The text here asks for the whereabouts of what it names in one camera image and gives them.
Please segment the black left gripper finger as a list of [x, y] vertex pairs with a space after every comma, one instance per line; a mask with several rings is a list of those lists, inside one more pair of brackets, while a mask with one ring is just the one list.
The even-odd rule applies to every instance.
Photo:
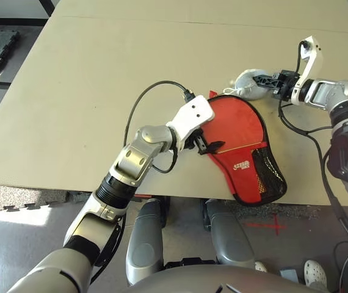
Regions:
[[224, 141], [215, 141], [210, 143], [209, 145], [206, 146], [205, 152], [206, 153], [216, 153], [219, 148], [224, 146], [225, 142]]

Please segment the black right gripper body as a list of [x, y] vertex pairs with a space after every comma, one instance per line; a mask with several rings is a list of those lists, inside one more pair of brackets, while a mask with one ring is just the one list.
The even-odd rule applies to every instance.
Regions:
[[275, 89], [277, 92], [273, 94], [273, 97], [289, 101], [300, 74], [295, 71], [281, 70], [279, 73], [274, 73], [272, 77], [279, 81], [278, 87]]

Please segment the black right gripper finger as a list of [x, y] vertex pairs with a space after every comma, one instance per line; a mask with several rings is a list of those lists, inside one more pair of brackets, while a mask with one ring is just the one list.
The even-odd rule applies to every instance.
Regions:
[[258, 87], [262, 87], [265, 89], [279, 89], [280, 88], [280, 80], [275, 79], [272, 76], [261, 74], [261, 75], [253, 77], [253, 80]]

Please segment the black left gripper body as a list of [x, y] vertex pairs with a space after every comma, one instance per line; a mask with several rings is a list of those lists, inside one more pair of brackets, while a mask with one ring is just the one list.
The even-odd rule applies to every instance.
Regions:
[[208, 143], [206, 142], [203, 131], [193, 131], [190, 136], [186, 139], [184, 148], [192, 150], [198, 148], [198, 154], [204, 155], [208, 153]]

